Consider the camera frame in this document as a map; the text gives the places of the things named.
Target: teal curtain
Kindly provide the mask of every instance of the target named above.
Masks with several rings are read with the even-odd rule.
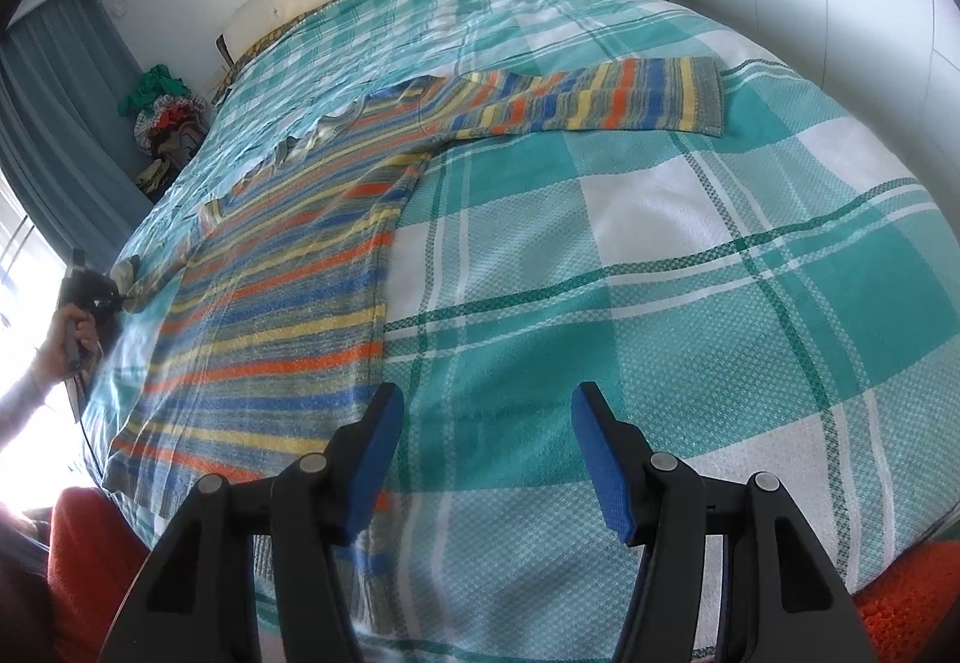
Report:
[[[140,68],[97,0],[48,0],[0,38],[0,169],[64,259],[107,270],[152,207],[117,104]]]

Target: cable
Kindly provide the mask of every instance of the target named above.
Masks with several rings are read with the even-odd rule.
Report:
[[[78,394],[83,394],[83,399],[86,400],[86,384],[83,382],[83,376],[76,375],[74,377],[75,382],[77,383],[77,392]],[[104,469],[100,465],[100,461],[97,460],[97,452],[93,451],[93,444],[90,443],[90,436],[86,434],[86,428],[83,426],[83,412],[78,410],[77,412],[77,421],[80,423],[80,432],[83,433],[83,440],[86,441],[86,447],[90,450],[90,460],[93,460],[93,465],[97,469],[97,479],[99,483],[103,486],[104,483]]]

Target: green cloth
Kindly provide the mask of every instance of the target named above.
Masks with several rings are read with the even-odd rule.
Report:
[[[190,89],[179,78],[170,74],[167,65],[155,65],[141,75],[133,91],[130,92],[117,106],[119,115],[135,115],[141,110],[149,110],[154,106],[157,97],[173,94],[176,97],[190,94]]]

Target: striped sweater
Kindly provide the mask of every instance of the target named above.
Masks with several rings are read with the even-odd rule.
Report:
[[[169,517],[198,475],[274,474],[357,419],[381,380],[395,222],[440,147],[541,130],[722,127],[716,67],[699,57],[421,76],[355,102],[208,203],[174,262],[134,286],[138,310],[182,272],[114,448],[166,476],[154,510]],[[111,474],[109,486],[136,495]]]

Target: bed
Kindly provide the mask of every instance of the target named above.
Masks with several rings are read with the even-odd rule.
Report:
[[[200,155],[127,244],[141,278],[283,142],[418,76],[707,57],[724,99],[721,137],[536,132],[426,163],[392,232],[371,357],[405,394],[404,432],[370,530],[339,561],[365,655],[611,655],[637,553],[604,529],[573,438],[582,380],[702,474],[776,473],[851,591],[952,512],[960,249],[923,186],[817,86],[661,0],[299,0],[273,34],[256,10],[278,6],[262,2],[224,29],[233,80]],[[188,274],[157,277],[123,315],[83,416],[98,479],[148,545],[203,473],[276,473],[362,407],[267,390],[211,428],[202,394],[146,394]],[[269,542],[254,546],[275,629]],[[700,655],[720,557],[710,542]]]

